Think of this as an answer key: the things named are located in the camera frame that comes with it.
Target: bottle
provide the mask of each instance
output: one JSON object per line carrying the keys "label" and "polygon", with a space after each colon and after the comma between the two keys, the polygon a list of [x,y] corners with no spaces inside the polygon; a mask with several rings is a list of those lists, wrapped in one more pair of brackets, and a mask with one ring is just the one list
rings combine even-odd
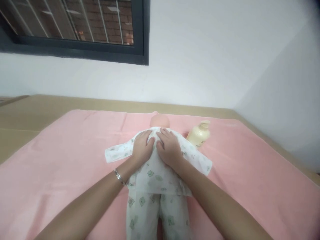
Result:
{"label": "bottle", "polygon": [[209,124],[209,120],[201,121],[198,126],[195,126],[189,132],[187,140],[196,148],[201,147],[201,145],[210,137],[210,131],[208,130]]}

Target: window frame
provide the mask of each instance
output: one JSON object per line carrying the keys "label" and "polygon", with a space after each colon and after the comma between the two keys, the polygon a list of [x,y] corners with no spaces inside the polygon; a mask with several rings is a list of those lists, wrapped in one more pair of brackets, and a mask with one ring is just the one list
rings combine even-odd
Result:
{"label": "window frame", "polygon": [[150,0],[132,0],[134,45],[16,35],[0,14],[0,52],[149,65]]}

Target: pink towel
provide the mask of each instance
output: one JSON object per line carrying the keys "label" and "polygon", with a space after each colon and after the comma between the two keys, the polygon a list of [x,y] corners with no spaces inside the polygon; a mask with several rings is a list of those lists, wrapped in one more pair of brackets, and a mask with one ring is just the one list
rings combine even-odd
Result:
{"label": "pink towel", "polygon": [[[0,239],[33,239],[68,203],[123,162],[104,150],[149,127],[151,114],[74,110],[44,129],[0,166]],[[274,238],[320,238],[320,189],[237,120],[168,115],[186,136],[211,121],[200,151],[213,161],[209,178]],[[87,239],[126,239],[123,188]],[[195,239],[222,239],[197,201],[188,199]]]}

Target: forearm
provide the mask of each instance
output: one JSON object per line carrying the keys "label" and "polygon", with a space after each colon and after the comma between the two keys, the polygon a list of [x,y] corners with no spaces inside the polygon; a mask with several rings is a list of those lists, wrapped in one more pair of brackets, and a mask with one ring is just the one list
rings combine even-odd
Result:
{"label": "forearm", "polygon": [[183,161],[175,170],[225,239],[272,239],[239,203],[189,162]]}
{"label": "forearm", "polygon": [[[122,179],[127,181],[138,167],[137,161],[128,159],[117,170]],[[85,239],[122,187],[112,171],[66,206],[35,240]]]}

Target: baby doll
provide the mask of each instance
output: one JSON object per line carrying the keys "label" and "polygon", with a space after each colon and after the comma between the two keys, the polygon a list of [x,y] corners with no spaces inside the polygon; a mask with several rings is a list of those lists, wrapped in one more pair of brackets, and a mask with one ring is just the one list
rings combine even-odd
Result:
{"label": "baby doll", "polygon": [[[169,119],[163,114],[153,116],[150,127],[152,132],[149,139],[155,137],[155,144],[157,140],[160,140],[156,132],[159,132],[161,127],[172,131],[169,129]],[[177,136],[184,158],[200,172],[208,175],[212,162],[181,134],[172,132]],[[127,143],[106,149],[107,162],[130,156],[136,136]],[[186,198],[186,196],[191,196],[191,191],[179,176],[160,159],[155,144],[150,159],[130,177],[127,183],[129,188],[126,218],[127,240],[157,239],[159,217],[162,220],[165,239],[191,239]]]}

